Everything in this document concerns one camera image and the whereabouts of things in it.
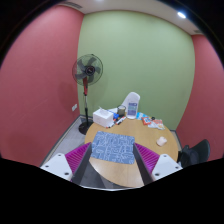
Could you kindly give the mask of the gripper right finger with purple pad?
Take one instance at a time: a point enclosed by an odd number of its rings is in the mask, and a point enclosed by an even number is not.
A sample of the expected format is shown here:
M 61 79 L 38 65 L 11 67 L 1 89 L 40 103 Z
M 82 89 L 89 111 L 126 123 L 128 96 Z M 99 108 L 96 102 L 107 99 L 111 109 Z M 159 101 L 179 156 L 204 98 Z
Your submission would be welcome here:
M 157 154 L 138 143 L 133 144 L 133 154 L 145 185 L 182 169 L 168 154 Z

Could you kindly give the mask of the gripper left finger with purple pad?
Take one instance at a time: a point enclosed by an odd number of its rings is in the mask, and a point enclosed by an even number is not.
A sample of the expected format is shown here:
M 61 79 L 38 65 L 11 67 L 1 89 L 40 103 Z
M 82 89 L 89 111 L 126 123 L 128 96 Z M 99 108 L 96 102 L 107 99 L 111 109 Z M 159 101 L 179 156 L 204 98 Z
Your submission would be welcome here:
M 79 185 L 91 153 L 92 145 L 91 143 L 87 143 L 73 149 L 67 154 L 57 153 L 42 165 L 41 169 Z

